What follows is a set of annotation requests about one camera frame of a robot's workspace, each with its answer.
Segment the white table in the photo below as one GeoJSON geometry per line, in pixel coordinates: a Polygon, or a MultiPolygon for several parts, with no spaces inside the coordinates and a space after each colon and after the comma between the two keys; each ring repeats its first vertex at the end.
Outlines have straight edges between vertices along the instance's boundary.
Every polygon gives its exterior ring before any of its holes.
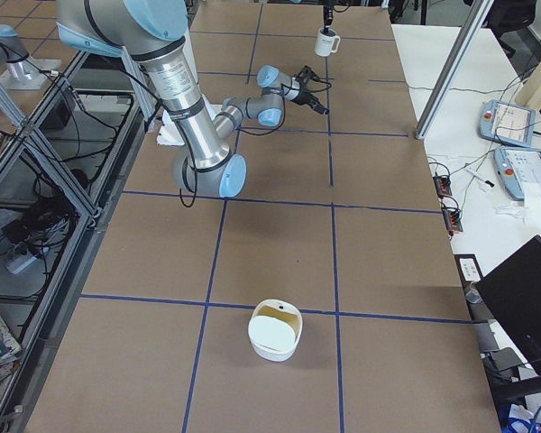
{"type": "MultiPolygon", "coordinates": [[[[417,118],[431,94],[432,88],[445,64],[445,60],[459,32],[453,27],[393,25],[399,46],[399,54],[410,89],[411,100],[417,118]]],[[[470,52],[463,60],[452,88],[467,88],[480,91],[502,90],[513,82],[517,73],[511,67],[495,37],[488,29],[481,29],[473,41],[470,52]]],[[[514,102],[520,85],[512,86],[502,97],[503,101],[514,102]]],[[[461,168],[488,152],[491,142],[477,134],[481,105],[492,99],[501,98],[502,92],[488,95],[469,91],[450,90],[435,121],[425,138],[427,155],[444,163],[451,170],[461,168]]],[[[541,123],[536,125],[541,132],[541,123]]],[[[541,137],[534,136],[533,147],[541,148],[541,137]]],[[[451,245],[454,253],[474,253],[483,273],[490,272],[509,257],[537,230],[527,227],[522,219],[509,215],[497,215],[496,208],[513,203],[505,191],[495,170],[492,152],[478,167],[484,178],[496,184],[493,189],[482,188],[467,171],[459,171],[452,177],[454,197],[463,204],[463,233],[455,235],[451,245]]],[[[515,202],[522,207],[522,202],[515,202]]]]}

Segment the gray floor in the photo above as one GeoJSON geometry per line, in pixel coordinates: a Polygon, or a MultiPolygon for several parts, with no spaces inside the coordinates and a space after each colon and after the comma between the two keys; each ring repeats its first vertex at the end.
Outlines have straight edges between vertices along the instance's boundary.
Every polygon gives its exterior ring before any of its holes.
{"type": "MultiPolygon", "coordinates": [[[[408,0],[403,16],[397,20],[397,23],[420,23],[420,0],[418,10],[415,10],[415,2],[416,0],[408,0]]],[[[462,26],[470,10],[471,7],[467,6],[463,0],[430,0],[426,23],[449,27],[462,26]]],[[[541,60],[541,46],[529,30],[509,32],[504,34],[502,39],[517,50],[510,61],[518,74],[532,69],[541,60]]]]}

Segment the white mug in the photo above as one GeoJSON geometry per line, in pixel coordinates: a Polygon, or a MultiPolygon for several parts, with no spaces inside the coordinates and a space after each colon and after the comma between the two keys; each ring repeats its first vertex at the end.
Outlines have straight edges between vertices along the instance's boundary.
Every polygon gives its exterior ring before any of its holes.
{"type": "Polygon", "coordinates": [[[333,29],[327,29],[327,33],[323,33],[324,28],[318,29],[318,35],[315,42],[315,54],[321,57],[328,57],[332,52],[337,52],[341,43],[341,37],[336,34],[333,29]]]}

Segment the white bowl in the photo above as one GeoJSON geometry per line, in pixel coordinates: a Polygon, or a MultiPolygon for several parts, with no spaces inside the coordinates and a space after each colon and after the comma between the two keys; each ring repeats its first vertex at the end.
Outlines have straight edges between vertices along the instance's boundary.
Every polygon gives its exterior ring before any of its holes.
{"type": "Polygon", "coordinates": [[[249,338],[259,356],[281,362],[295,353],[303,331],[298,309],[278,299],[266,299],[256,306],[249,321],[249,338]]]}

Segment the blue joint cap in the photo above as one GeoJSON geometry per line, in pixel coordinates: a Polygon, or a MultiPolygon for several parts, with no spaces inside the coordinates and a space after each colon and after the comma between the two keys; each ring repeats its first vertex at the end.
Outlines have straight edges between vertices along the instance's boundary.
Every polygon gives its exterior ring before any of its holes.
{"type": "Polygon", "coordinates": [[[259,124],[263,126],[276,126],[280,122],[282,117],[282,110],[280,108],[267,108],[261,111],[257,117],[259,124]]]}
{"type": "Polygon", "coordinates": [[[60,23],[56,24],[58,25],[60,40],[76,50],[92,52],[93,54],[109,57],[120,57],[123,54],[121,48],[114,47],[108,43],[101,42],[90,36],[76,32],[66,25],[60,23]]]}
{"type": "Polygon", "coordinates": [[[279,76],[279,70],[274,66],[265,65],[256,74],[256,82],[262,88],[270,86],[279,76]]]}
{"type": "Polygon", "coordinates": [[[0,38],[13,38],[18,36],[15,29],[7,24],[0,24],[0,38]]]}
{"type": "Polygon", "coordinates": [[[220,179],[218,194],[220,197],[234,197],[243,189],[246,181],[246,161],[236,153],[226,164],[223,177],[220,179]]]}
{"type": "Polygon", "coordinates": [[[123,0],[131,17],[149,34],[163,41],[177,41],[188,28],[184,0],[123,0]]]}

